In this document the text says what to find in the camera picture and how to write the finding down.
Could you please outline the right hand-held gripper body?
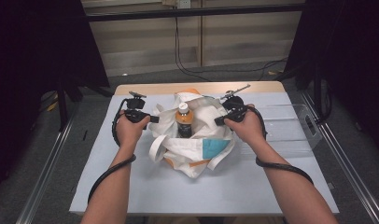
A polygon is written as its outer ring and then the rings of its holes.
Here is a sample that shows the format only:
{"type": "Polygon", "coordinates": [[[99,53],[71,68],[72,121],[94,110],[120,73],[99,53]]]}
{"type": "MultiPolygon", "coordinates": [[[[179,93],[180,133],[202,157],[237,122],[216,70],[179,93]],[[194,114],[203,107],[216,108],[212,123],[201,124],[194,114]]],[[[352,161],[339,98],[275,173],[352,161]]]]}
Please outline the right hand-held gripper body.
{"type": "Polygon", "coordinates": [[[235,122],[241,122],[244,119],[247,108],[243,99],[239,96],[235,96],[235,93],[243,91],[249,87],[250,85],[246,84],[244,87],[235,91],[226,91],[226,94],[221,97],[221,100],[224,100],[222,105],[228,112],[225,116],[226,119],[230,119],[235,122]]]}

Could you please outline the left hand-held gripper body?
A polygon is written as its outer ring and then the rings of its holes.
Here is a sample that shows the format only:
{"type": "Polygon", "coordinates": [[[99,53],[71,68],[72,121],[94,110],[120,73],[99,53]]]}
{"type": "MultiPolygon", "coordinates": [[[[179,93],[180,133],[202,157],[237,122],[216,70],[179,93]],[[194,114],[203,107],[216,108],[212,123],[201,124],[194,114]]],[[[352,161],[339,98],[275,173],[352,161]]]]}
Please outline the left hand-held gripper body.
{"type": "Polygon", "coordinates": [[[147,116],[147,113],[142,111],[146,103],[146,95],[134,91],[130,91],[130,94],[132,98],[125,100],[127,105],[125,116],[130,122],[137,123],[147,116]]]}

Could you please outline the orange label drink bottle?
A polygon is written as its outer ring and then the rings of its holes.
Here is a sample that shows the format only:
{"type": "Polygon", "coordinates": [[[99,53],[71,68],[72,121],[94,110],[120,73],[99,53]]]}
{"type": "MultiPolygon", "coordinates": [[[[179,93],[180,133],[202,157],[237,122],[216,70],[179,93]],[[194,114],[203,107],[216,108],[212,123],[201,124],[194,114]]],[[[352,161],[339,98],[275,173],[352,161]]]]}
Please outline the orange label drink bottle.
{"type": "Polygon", "coordinates": [[[192,137],[193,112],[187,103],[180,103],[175,113],[178,135],[181,138],[192,137]]]}

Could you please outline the white tote bag orange print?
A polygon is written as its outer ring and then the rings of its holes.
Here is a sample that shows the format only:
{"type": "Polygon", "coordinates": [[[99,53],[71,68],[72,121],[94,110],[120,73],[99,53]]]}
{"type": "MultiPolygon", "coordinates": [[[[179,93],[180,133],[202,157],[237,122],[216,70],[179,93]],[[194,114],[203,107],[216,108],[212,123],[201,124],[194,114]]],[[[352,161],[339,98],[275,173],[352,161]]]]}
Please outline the white tote bag orange print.
{"type": "Polygon", "coordinates": [[[232,130],[215,123],[216,118],[227,115],[219,99],[201,95],[195,89],[186,89],[175,94],[171,109],[156,105],[153,112],[160,120],[149,125],[155,138],[149,157],[154,162],[167,161],[190,178],[197,178],[205,168],[214,170],[234,147],[232,130]],[[188,124],[184,127],[177,120],[182,104],[186,104],[193,114],[189,138],[179,135],[181,130],[188,129],[188,124]]]}

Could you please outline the person's left hand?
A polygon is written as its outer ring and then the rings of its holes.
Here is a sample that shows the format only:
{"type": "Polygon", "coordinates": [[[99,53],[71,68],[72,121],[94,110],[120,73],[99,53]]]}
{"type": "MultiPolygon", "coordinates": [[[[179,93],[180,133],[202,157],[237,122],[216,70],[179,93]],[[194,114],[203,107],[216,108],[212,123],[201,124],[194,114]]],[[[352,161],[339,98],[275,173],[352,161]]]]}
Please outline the person's left hand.
{"type": "Polygon", "coordinates": [[[144,128],[149,122],[150,116],[145,116],[139,122],[132,123],[127,119],[125,112],[121,110],[119,112],[119,119],[116,123],[119,148],[129,148],[130,150],[134,150],[144,128]]]}

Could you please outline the person's right hand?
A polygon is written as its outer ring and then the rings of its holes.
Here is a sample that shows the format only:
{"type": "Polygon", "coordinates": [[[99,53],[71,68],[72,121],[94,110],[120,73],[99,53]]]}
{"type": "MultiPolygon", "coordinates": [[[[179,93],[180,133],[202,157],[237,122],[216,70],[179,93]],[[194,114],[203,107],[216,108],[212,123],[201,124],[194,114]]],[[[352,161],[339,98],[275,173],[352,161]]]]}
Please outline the person's right hand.
{"type": "Polygon", "coordinates": [[[250,145],[253,149],[260,149],[267,144],[262,135],[260,119],[252,111],[254,106],[249,105],[245,117],[241,122],[224,119],[225,124],[234,130],[241,140],[250,145]]]}

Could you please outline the light blue table mat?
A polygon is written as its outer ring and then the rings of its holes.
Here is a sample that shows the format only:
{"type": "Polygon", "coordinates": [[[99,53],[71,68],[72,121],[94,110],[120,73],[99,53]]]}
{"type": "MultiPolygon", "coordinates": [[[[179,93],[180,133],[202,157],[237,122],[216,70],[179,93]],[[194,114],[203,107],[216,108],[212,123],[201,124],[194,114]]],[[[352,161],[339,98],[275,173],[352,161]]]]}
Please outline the light blue table mat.
{"type": "MultiPolygon", "coordinates": [[[[304,170],[332,212],[339,211],[319,168],[314,148],[322,135],[306,105],[294,105],[284,92],[243,93],[265,120],[268,143],[292,165],[304,170]]],[[[153,161],[154,138],[144,131],[132,164],[128,212],[140,216],[278,216],[281,210],[255,154],[241,140],[213,170],[190,178],[166,161],[153,161]]]]}

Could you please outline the black horizontal bar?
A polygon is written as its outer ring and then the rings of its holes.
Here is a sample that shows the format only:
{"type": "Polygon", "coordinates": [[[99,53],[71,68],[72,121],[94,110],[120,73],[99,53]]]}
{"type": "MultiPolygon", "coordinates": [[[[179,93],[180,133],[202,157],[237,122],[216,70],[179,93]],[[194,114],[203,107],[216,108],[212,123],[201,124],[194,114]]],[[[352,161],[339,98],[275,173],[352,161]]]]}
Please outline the black horizontal bar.
{"type": "Polygon", "coordinates": [[[129,21],[146,19],[166,19],[197,16],[218,16],[234,14],[252,13],[275,13],[303,11],[306,4],[285,4],[285,5],[264,5],[248,7],[205,7],[205,8],[184,8],[184,9],[165,9],[151,11],[135,11],[120,13],[96,13],[87,14],[87,21],[129,21]]]}

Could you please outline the black curtain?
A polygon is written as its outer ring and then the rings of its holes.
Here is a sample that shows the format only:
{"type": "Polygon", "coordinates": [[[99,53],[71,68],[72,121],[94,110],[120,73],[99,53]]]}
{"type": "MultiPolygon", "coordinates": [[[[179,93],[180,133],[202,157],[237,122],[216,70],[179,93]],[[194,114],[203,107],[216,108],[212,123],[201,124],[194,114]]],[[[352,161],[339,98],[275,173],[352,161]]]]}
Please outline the black curtain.
{"type": "Polygon", "coordinates": [[[81,0],[0,0],[0,185],[45,93],[76,101],[81,87],[108,85],[81,0]]]}
{"type": "Polygon", "coordinates": [[[379,149],[379,0],[305,0],[286,69],[304,89],[314,75],[379,149]]]}

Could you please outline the metal floor rail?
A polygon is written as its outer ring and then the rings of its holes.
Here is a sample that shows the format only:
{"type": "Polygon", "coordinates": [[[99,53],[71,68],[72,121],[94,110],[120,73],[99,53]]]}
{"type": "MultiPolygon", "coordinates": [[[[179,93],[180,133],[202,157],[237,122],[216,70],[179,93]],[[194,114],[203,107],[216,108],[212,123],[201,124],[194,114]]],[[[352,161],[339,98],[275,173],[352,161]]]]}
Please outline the metal floor rail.
{"type": "Polygon", "coordinates": [[[68,121],[63,126],[63,129],[59,131],[59,134],[54,142],[51,152],[41,171],[41,174],[39,175],[30,196],[26,200],[26,203],[22,208],[21,213],[15,224],[32,224],[35,217],[35,213],[42,201],[47,185],[55,169],[56,163],[60,158],[60,154],[62,153],[66,139],[71,132],[73,122],[77,115],[79,106],[80,103],[74,103],[68,121]]]}
{"type": "Polygon", "coordinates": [[[316,111],[316,103],[311,98],[309,93],[307,91],[302,91],[301,97],[305,104],[310,108],[313,118],[316,119],[317,128],[321,131],[323,138],[329,145],[336,161],[341,166],[347,181],[352,186],[352,189],[360,200],[362,207],[367,212],[368,217],[372,220],[373,224],[379,224],[379,203],[358,175],[358,172],[346,156],[344,148],[339,143],[329,124],[326,121],[320,121],[321,117],[316,111]]]}

